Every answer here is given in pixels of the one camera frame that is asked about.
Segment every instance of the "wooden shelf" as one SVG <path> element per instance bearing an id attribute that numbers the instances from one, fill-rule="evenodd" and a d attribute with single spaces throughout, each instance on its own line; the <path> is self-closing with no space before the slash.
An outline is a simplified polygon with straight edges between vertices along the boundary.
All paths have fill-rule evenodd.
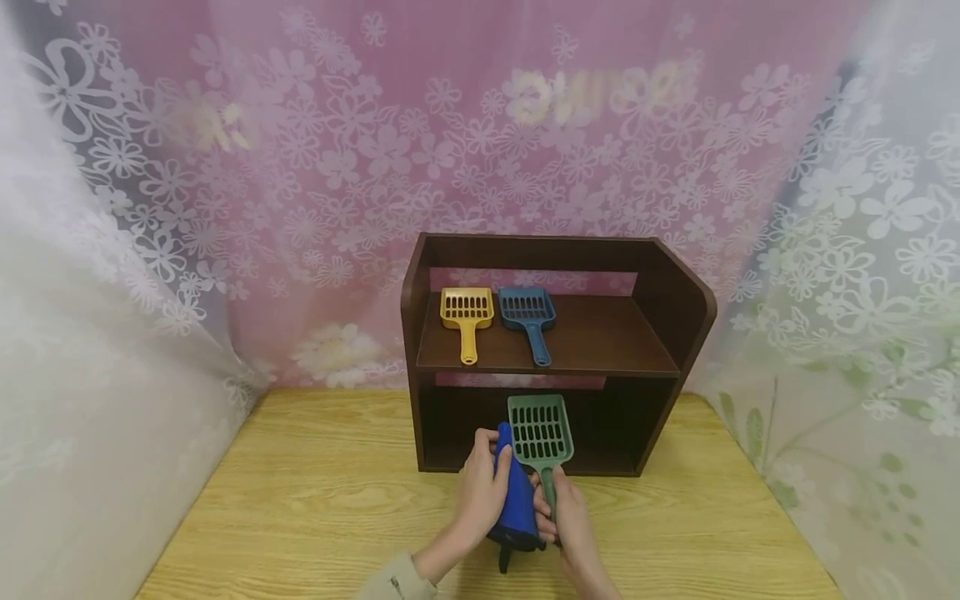
<path id="1" fill-rule="evenodd" d="M 552 297 L 544 333 L 553 362 L 534 366 L 522 331 L 494 316 L 477 332 L 478 363 L 460 363 L 460 332 L 440 320 L 434 268 L 635 273 L 629 297 Z M 566 402 L 576 451 L 564 467 L 638 476 L 716 317 L 706 284 L 657 239 L 422 233 L 403 279 L 403 345 L 420 470 L 456 472 L 477 427 L 507 419 L 507 397 L 543 392 Z M 604 377 L 602 390 L 438 386 L 439 372 Z"/>
<path id="2" fill-rule="evenodd" d="M 548 368 L 533 363 L 523 331 L 503 326 L 499 313 L 493 324 L 477 331 L 477 364 L 470 372 L 553 375 L 645 375 L 676 377 L 680 370 L 660 343 L 632 298 L 611 296 L 552 296 L 557 324 L 543 332 L 553 359 Z M 430 294 L 417 368 L 462 372 L 460 331 L 440 319 L 440 294 Z"/>

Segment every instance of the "wooden table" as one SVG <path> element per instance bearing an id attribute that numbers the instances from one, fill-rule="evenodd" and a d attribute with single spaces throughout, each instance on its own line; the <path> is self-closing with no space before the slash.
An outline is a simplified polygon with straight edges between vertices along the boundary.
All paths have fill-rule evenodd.
<path id="1" fill-rule="evenodd" d="M 624 598 L 840 598 L 709 406 L 682 396 L 639 479 L 580 478 Z M 281 390 L 244 425 L 140 600 L 350 598 L 448 519 L 417 472 L 406 394 Z M 556 549 L 496 568 L 485 541 L 442 598 L 572 598 Z"/>

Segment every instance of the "scoop handle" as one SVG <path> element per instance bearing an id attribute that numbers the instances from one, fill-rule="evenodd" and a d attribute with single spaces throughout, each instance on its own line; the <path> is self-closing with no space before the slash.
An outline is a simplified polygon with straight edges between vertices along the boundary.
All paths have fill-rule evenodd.
<path id="1" fill-rule="evenodd" d="M 543 485 L 543 497 L 550 506 L 550 520 L 557 522 L 557 489 L 553 487 L 553 468 L 548 467 L 540 472 L 540 483 Z"/>
<path id="2" fill-rule="evenodd" d="M 527 337 L 530 338 L 530 349 L 534 352 L 534 362 L 538 367 L 550 366 L 550 352 L 546 351 L 546 341 L 543 339 L 543 330 L 540 324 L 528 323 Z"/>
<path id="3" fill-rule="evenodd" d="M 460 362 L 465 365 L 477 363 L 477 324 L 460 324 Z"/>

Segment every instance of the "sleeve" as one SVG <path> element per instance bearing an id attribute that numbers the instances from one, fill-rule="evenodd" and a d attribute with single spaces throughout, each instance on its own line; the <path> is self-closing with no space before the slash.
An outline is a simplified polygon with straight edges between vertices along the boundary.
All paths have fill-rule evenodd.
<path id="1" fill-rule="evenodd" d="M 373 575 L 354 600 L 433 600 L 437 588 L 414 568 L 409 554 L 393 559 Z"/>

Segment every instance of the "yellow litter scoop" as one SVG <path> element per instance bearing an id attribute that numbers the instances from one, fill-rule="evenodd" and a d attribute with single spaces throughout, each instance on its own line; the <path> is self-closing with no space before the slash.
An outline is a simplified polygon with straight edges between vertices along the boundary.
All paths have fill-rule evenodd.
<path id="1" fill-rule="evenodd" d="M 493 292 L 489 287 L 445 287 L 440 292 L 440 319 L 447 329 L 460 329 L 460 362 L 477 362 L 477 329 L 493 323 Z"/>

